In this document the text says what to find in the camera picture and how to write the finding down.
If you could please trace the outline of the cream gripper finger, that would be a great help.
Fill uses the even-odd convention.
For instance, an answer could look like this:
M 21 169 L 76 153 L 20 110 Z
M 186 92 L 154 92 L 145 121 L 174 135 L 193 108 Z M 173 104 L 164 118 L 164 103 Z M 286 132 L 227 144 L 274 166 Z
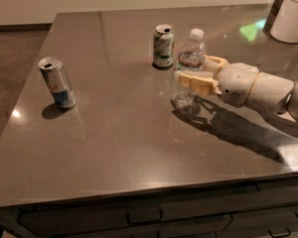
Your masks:
M 212 73 L 207 71 L 176 70 L 175 79 L 184 87 L 190 88 L 199 95 L 208 97 L 222 94 L 220 83 L 212 78 Z
M 213 77 L 217 77 L 222 68 L 228 64 L 228 61 L 224 58 L 205 56 L 204 63 L 202 65 L 203 71 L 208 71 L 213 74 Z

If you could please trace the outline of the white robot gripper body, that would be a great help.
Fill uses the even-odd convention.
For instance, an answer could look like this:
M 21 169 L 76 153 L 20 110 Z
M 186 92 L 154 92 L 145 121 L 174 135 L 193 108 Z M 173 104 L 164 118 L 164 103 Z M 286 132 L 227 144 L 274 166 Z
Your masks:
M 221 101 L 234 107 L 244 106 L 258 74 L 257 67 L 245 63 L 225 65 L 219 75 Z

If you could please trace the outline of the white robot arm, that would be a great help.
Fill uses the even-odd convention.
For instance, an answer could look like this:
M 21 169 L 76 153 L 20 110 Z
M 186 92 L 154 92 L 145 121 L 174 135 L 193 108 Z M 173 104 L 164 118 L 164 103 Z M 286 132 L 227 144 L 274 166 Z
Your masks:
M 266 120 L 288 113 L 298 124 L 298 81 L 260 71 L 242 62 L 206 56 L 198 71 L 177 70 L 175 79 L 202 96 L 217 95 L 234 107 L 247 107 Z

